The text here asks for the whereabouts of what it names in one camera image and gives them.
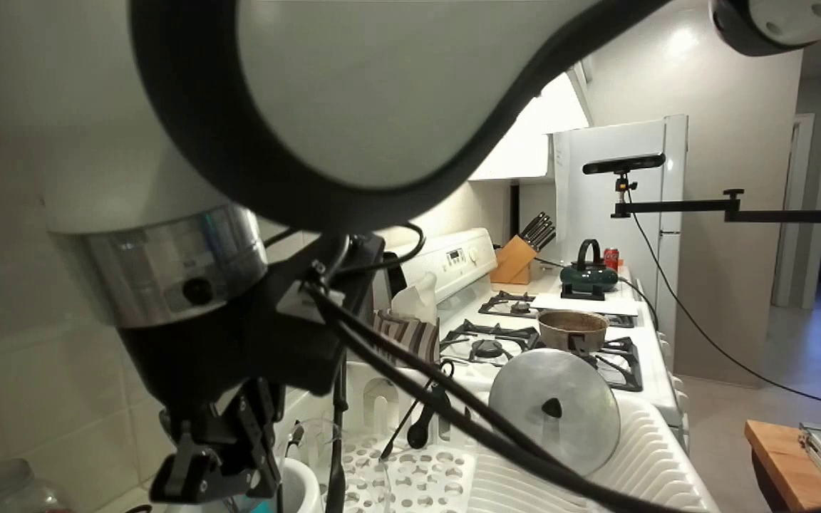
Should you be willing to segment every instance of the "white cabinet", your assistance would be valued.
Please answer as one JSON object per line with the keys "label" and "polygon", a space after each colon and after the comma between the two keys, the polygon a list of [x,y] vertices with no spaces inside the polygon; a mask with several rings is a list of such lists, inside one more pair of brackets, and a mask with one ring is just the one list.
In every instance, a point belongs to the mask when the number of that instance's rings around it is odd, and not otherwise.
{"label": "white cabinet", "polygon": [[569,74],[562,74],[528,104],[514,128],[499,140],[469,181],[548,177],[549,134],[572,128],[588,128],[588,115]]}

